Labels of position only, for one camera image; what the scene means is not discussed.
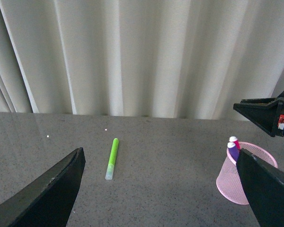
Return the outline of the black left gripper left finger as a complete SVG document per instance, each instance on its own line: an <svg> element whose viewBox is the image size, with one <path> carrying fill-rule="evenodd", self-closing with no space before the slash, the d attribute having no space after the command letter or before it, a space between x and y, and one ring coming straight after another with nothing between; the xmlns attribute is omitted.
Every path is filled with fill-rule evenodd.
<svg viewBox="0 0 284 227"><path fill-rule="evenodd" d="M0 227L66 226L84 167L83 148L77 148L0 204Z"/></svg>

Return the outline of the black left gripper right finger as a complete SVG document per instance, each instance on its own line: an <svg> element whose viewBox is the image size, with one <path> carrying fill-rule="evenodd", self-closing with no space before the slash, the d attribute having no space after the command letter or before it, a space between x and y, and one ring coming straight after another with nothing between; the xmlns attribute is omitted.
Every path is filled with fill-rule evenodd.
<svg viewBox="0 0 284 227"><path fill-rule="evenodd" d="M244 148L236 168L259 225L284 227L284 172Z"/></svg>

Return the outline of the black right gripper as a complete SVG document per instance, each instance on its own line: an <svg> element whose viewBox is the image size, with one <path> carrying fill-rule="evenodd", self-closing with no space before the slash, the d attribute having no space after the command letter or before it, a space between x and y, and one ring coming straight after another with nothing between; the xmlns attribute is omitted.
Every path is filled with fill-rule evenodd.
<svg viewBox="0 0 284 227"><path fill-rule="evenodd" d="M233 109L271 137L284 137L284 91L277 98L243 99Z"/></svg>

